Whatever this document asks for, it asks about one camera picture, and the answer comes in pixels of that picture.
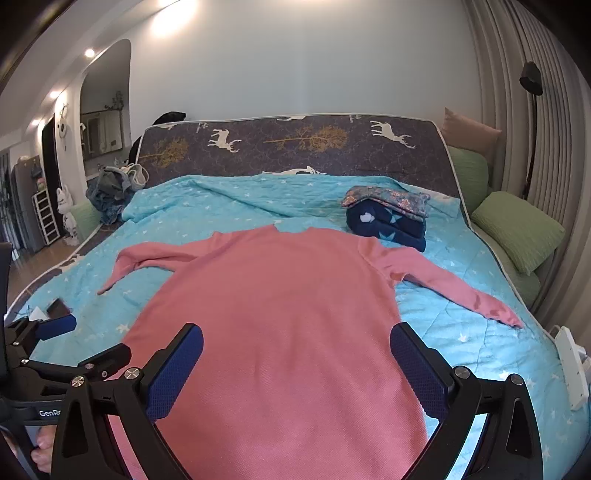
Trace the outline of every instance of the power strip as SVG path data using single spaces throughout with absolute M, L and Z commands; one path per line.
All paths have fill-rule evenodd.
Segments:
M 554 343 L 558 349 L 558 356 L 566 380 L 566 388 L 569 391 L 570 409 L 578 410 L 589 399 L 589 386 L 585 378 L 577 344 L 574 342 L 570 330 L 566 327 L 560 327 Z

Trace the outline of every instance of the pink pillow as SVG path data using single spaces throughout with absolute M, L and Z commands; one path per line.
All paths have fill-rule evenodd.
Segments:
M 491 153 L 502 131 L 446 108 L 441 134 L 447 145 L 472 150 L 486 157 Z

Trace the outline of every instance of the lamp shade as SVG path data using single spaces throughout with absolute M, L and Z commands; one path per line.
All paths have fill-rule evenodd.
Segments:
M 523 65 L 519 83 L 533 95 L 540 96 L 544 93 L 542 89 L 542 74 L 538 66 L 532 61 L 528 61 Z

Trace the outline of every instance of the ceiling light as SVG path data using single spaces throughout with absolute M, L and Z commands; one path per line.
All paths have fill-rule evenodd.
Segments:
M 152 21 L 152 33 L 167 37 L 186 26 L 197 11 L 197 0 L 178 0 L 157 13 Z

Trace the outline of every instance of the folded clothes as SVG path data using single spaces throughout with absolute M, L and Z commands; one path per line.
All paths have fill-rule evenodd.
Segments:
M 423 238 L 425 231 L 427 230 L 427 224 L 425 221 L 417 221 L 402 215 L 401 213 L 395 212 L 389 207 L 383 206 L 374 200 L 364 200 L 359 202 L 357 205 L 364 205 L 367 208 L 367 212 L 371 213 L 381 222 L 389 223 L 396 227 L 398 230 L 415 237 Z
M 425 251 L 427 242 L 424 237 L 413 237 L 398 229 L 389 221 L 384 222 L 379 220 L 375 216 L 375 205 L 378 204 L 375 204 L 375 202 L 361 202 L 347 209 L 347 225 L 349 225 L 353 233 L 360 236 L 374 236 L 381 240 L 388 240 L 407 247 L 413 247 L 420 252 Z
M 341 205 L 345 208 L 351 208 L 368 199 L 381 203 L 412 220 L 421 222 L 428 217 L 427 202 L 431 199 L 431 196 L 427 193 L 399 192 L 398 190 L 382 187 L 357 185 L 349 189 Z

